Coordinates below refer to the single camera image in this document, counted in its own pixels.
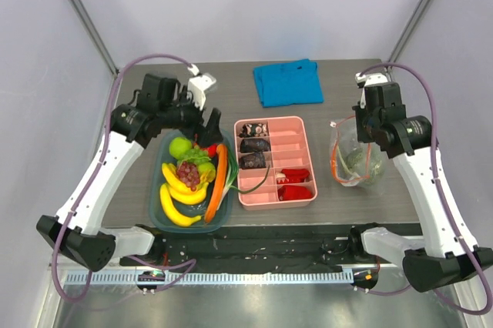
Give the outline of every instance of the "red grapes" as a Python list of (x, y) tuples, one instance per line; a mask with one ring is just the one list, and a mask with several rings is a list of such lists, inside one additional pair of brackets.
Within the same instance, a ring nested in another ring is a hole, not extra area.
[(185, 183), (192, 191), (195, 191), (200, 184), (200, 174), (197, 165), (191, 162), (182, 162), (181, 165), (178, 166), (178, 169), (176, 169), (176, 174), (178, 175), (179, 180)]

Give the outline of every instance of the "pink divided tray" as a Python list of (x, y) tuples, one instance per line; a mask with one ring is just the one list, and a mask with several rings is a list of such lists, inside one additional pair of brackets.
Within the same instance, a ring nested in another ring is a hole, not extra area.
[[(317, 197), (317, 185), (303, 120), (298, 116), (239, 120), (234, 126), (236, 160), (249, 155), (248, 153), (240, 153), (240, 144), (244, 139), (251, 138), (239, 137), (241, 129), (248, 123), (267, 124), (268, 136), (258, 138), (263, 138), (270, 143), (271, 152), (263, 153), (266, 164), (270, 166), (270, 172), (266, 182), (259, 189), (247, 195), (239, 194), (243, 207), (247, 210), (284, 209), (302, 207), (312, 202)], [(282, 169), (307, 169), (310, 172), (307, 181), (290, 184), (290, 186), (306, 187), (313, 193), (313, 197), (295, 201), (280, 201), (277, 191), (283, 185), (276, 183), (276, 172), (280, 172)], [(267, 169), (240, 169), (238, 173), (239, 188), (254, 187), (263, 179), (266, 171)]]

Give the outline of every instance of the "transparent bag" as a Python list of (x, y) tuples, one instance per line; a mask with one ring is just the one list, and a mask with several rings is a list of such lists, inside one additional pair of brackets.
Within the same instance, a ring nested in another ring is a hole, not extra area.
[(362, 186), (381, 192), (377, 184), (385, 174), (387, 157), (375, 143), (357, 140), (354, 116), (330, 122), (330, 170), (346, 187)]

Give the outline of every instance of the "folded blue towel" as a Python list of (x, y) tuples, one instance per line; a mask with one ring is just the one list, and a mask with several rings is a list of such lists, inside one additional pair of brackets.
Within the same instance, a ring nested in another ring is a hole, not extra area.
[(255, 86), (263, 107), (322, 103), (317, 63), (304, 59), (253, 69)]

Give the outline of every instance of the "yellow banana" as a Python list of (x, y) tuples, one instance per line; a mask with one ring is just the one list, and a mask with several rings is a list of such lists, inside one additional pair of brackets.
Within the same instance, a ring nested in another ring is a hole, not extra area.
[(179, 213), (176, 207), (173, 205), (173, 200), (169, 195), (167, 184), (163, 184), (161, 186), (159, 197), (161, 198), (161, 206), (163, 207), (164, 213), (166, 214), (166, 216), (168, 216), (168, 219), (176, 225), (191, 226), (192, 224), (202, 219), (202, 216), (200, 215), (190, 218), (189, 216), (184, 216), (182, 213)]
[(204, 183), (201, 189), (198, 189), (195, 192), (191, 192), (191, 194), (189, 195), (178, 192), (172, 186), (169, 186), (168, 190), (171, 197), (173, 197), (176, 201), (180, 201), (185, 205), (196, 205), (197, 203), (201, 203), (204, 199), (206, 199), (208, 185), (208, 182)]
[(184, 182), (179, 180), (176, 175), (176, 166), (173, 164), (168, 164), (167, 162), (161, 165), (161, 170), (163, 171), (164, 178), (166, 182), (169, 184), (170, 188), (175, 189), (175, 191), (182, 193), (183, 195), (193, 195), (203, 187), (203, 183), (200, 183), (196, 187), (196, 191), (192, 191), (190, 188), (186, 186)]

